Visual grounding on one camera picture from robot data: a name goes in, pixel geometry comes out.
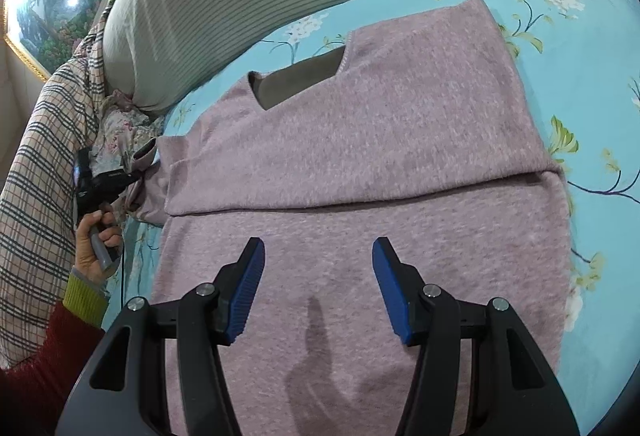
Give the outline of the person's left hand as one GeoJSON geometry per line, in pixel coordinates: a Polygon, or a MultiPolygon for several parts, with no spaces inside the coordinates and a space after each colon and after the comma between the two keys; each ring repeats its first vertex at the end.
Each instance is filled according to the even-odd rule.
{"type": "Polygon", "coordinates": [[[105,266],[100,255],[108,248],[120,250],[122,230],[116,222],[113,209],[102,204],[92,213],[82,216],[76,228],[74,269],[96,286],[103,286],[115,272],[115,263],[105,266]]]}

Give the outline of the red sleeve left forearm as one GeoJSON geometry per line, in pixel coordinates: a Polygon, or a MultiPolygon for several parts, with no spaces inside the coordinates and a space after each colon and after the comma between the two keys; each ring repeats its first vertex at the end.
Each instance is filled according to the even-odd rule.
{"type": "Polygon", "coordinates": [[[52,435],[81,371],[103,338],[104,289],[77,269],[53,309],[44,343],[1,372],[1,433],[52,435]]]}

